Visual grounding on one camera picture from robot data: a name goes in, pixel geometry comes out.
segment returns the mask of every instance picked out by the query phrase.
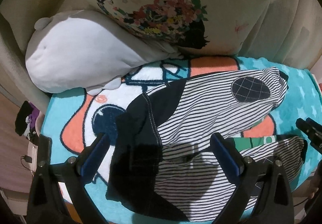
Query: black fabric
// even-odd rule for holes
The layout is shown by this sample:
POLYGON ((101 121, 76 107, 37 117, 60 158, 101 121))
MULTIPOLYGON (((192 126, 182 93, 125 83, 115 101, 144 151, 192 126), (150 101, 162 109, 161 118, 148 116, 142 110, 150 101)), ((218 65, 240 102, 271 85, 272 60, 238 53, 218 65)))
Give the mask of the black fabric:
POLYGON ((150 217, 188 221, 184 213, 154 192, 155 177, 162 160, 157 126, 175 111, 186 80, 141 94, 126 113, 116 118, 118 138, 113 153, 106 198, 120 201, 133 212, 150 217))
POLYGON ((306 159, 306 152, 308 151, 308 141, 303 138, 303 142, 304 142, 304 146, 303 146, 303 149, 301 151, 301 158, 302 158, 303 164, 304 164, 305 159, 306 159))
POLYGON ((156 126, 160 126, 175 112, 187 79, 173 81, 167 87, 149 96, 156 126))
POLYGON ((239 102, 255 102, 270 97, 266 84, 254 77, 236 79, 231 85, 231 92, 239 102))
POLYGON ((280 76, 287 82, 289 80, 289 76, 286 75, 283 71, 280 71, 280 76))
POLYGON ((26 118, 33 112, 33 107, 29 104, 28 101, 25 101, 18 114, 16 117, 16 121, 14 123, 15 125, 15 132, 19 135, 22 136, 22 134, 26 131, 27 129, 27 123, 26 123, 26 118))

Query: blue gripper pad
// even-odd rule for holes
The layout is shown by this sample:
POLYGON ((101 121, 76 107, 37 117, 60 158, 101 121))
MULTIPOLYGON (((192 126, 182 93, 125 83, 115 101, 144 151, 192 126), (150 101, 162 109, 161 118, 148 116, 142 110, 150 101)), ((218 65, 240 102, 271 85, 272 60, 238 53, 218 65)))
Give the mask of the blue gripper pad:
POLYGON ((243 157, 219 133, 211 135, 210 148, 228 181, 237 186, 239 184, 239 177, 244 171, 243 157))
POLYGON ((99 142, 95 145, 88 158, 84 161, 81 167, 80 175, 83 183, 91 183, 99 166, 101 165, 108 149, 109 149, 109 136, 105 133, 99 142))

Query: plush toy ear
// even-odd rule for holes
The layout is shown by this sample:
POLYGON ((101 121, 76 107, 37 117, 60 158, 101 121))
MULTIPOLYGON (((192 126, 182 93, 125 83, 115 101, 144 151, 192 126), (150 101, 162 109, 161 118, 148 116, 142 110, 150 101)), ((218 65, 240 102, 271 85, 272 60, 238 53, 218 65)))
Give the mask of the plush toy ear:
POLYGON ((41 18, 37 20, 34 26, 35 30, 43 30, 52 20, 53 20, 53 17, 41 18))

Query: white plush toy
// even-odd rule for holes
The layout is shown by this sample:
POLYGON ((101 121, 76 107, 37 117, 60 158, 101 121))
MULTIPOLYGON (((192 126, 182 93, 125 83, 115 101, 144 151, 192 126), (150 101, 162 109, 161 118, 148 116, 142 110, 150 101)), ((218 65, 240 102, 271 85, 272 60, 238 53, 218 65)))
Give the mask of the white plush toy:
POLYGON ((26 67, 33 83, 50 93, 82 87, 94 96, 118 88, 121 77, 133 68, 179 56, 168 43, 138 39, 91 10, 42 18, 35 30, 26 67))

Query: black cable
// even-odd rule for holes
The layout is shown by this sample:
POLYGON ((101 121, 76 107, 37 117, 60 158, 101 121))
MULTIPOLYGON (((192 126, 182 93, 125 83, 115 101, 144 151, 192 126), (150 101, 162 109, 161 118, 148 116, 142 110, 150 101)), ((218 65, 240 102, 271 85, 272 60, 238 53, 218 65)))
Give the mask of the black cable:
POLYGON ((301 205, 303 202, 306 202, 308 200, 308 198, 306 198, 305 200, 303 200, 302 202, 300 202, 300 203, 298 203, 298 204, 296 204, 296 205, 294 205, 294 207, 296 207, 296 206, 298 206, 298 205, 301 205))
POLYGON ((21 157, 20 157, 21 165, 22 165, 25 169, 30 170, 30 171, 32 171, 33 173, 35 173, 32 169, 27 168, 25 165, 23 165, 23 164, 22 164, 22 159, 24 159, 24 158, 25 158, 24 156, 21 156, 21 157))

